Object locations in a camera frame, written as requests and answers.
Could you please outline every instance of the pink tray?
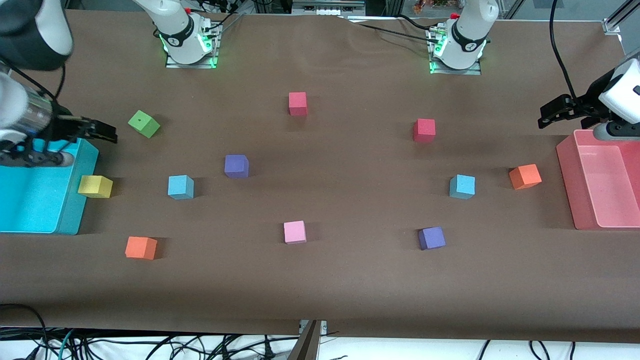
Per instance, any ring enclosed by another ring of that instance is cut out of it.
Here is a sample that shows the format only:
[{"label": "pink tray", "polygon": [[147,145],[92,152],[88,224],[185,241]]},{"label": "pink tray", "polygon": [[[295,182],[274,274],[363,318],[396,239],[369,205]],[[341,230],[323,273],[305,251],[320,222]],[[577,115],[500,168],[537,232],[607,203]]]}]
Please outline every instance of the pink tray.
[{"label": "pink tray", "polygon": [[640,142],[576,130],[556,151],[576,229],[640,229]]}]

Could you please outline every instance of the cube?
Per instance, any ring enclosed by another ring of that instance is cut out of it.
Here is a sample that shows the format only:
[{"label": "cube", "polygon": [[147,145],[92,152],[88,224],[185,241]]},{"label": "cube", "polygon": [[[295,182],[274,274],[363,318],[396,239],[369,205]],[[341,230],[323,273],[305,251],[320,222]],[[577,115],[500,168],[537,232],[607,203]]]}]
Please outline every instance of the cube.
[{"label": "cube", "polygon": [[284,242],[288,244],[306,243],[305,222],[293,221],[284,223]]},{"label": "cube", "polygon": [[141,110],[138,110],[138,112],[133,115],[131,120],[129,120],[129,125],[147,138],[153,136],[160,128],[160,124],[158,124],[154,118],[143,113]]},{"label": "cube", "polygon": [[436,137],[436,121],[433,119],[418,119],[413,125],[413,141],[432,142]]},{"label": "cube", "polygon": [[193,199],[193,179],[187,175],[170,176],[167,195],[176,200]]},{"label": "cube", "polygon": [[157,244],[156,239],[130,236],[124,254],[127,258],[153,260]]},{"label": "cube", "polygon": [[245,155],[227,155],[225,174],[232,179],[249,177],[249,159]]},{"label": "cube", "polygon": [[522,165],[509,172],[511,184],[516,190],[530,188],[542,182],[536,164]]},{"label": "cube", "polygon": [[476,194],[476,179],[473,176],[456,175],[449,185],[449,196],[457,199],[470,199]]},{"label": "cube", "polygon": [[108,199],[111,197],[113,181],[104,176],[83,175],[78,186],[78,194],[96,199]]},{"label": "cube", "polygon": [[447,245],[440,226],[420,230],[418,238],[420,240],[420,249],[422,250],[433,250]]},{"label": "cube", "polygon": [[292,116],[307,116],[307,93],[289,93],[289,114]]}]

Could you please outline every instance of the purple cube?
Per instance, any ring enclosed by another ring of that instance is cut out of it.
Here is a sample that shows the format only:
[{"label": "purple cube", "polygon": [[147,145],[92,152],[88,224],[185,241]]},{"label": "purple cube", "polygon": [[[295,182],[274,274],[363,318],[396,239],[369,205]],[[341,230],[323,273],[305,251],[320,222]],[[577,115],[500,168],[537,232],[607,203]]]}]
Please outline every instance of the purple cube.
[{"label": "purple cube", "polygon": [[420,238],[420,249],[422,250],[437,249],[447,245],[444,241],[444,233],[440,226],[422,229],[418,233],[418,237]]},{"label": "purple cube", "polygon": [[232,179],[249,177],[249,159],[245,155],[227,155],[225,174]]}]

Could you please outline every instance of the orange cube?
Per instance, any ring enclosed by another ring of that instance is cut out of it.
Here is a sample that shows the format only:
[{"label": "orange cube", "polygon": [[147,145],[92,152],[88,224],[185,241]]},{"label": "orange cube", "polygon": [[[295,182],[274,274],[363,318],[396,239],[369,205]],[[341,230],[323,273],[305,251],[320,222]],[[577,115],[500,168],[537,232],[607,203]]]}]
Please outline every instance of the orange cube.
[{"label": "orange cube", "polygon": [[157,244],[156,239],[130,236],[124,254],[128,258],[153,260]]},{"label": "orange cube", "polygon": [[542,182],[536,164],[522,165],[509,172],[511,183],[516,190],[530,188]]}]

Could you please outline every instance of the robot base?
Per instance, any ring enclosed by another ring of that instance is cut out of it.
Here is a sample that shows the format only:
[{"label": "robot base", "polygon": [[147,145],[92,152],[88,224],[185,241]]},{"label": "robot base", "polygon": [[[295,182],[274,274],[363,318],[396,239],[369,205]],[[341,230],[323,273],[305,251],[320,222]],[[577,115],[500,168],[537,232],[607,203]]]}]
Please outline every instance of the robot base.
[{"label": "robot base", "polygon": [[[434,38],[438,41],[442,39],[442,34],[437,31],[437,29],[444,28],[445,24],[443,22],[439,23],[437,27],[432,27],[432,30],[426,30],[425,33],[427,38]],[[452,69],[446,66],[440,58],[434,55],[436,46],[438,44],[434,44],[429,42],[427,44],[427,50],[429,51],[429,72],[432,74],[453,74],[453,75],[481,75],[480,69],[480,61],[476,60],[476,62],[471,65],[468,69],[458,70]]]},{"label": "robot base", "polygon": [[220,42],[222,38],[222,25],[218,25],[217,28],[210,30],[205,36],[212,37],[205,40],[205,44],[210,45],[212,51],[206,54],[200,61],[196,61],[192,64],[181,64],[174,59],[166,55],[165,67],[168,69],[215,69],[218,67],[218,55],[220,53]]}]

